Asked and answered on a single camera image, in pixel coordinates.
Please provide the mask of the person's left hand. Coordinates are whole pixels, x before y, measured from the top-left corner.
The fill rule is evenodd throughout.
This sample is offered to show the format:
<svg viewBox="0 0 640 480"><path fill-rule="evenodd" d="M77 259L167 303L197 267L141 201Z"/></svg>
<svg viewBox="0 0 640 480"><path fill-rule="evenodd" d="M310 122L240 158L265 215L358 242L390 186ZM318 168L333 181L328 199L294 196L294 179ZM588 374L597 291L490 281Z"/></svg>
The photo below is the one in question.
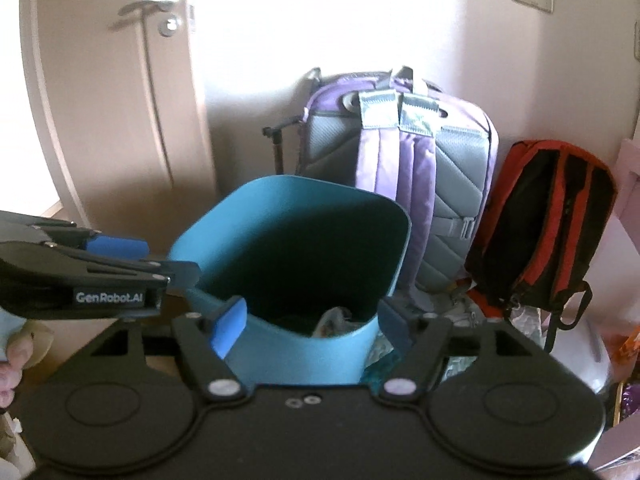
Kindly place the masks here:
<svg viewBox="0 0 640 480"><path fill-rule="evenodd" d="M32 326L24 318L1 310L1 411L13 402L23 370L35 351Z"/></svg>

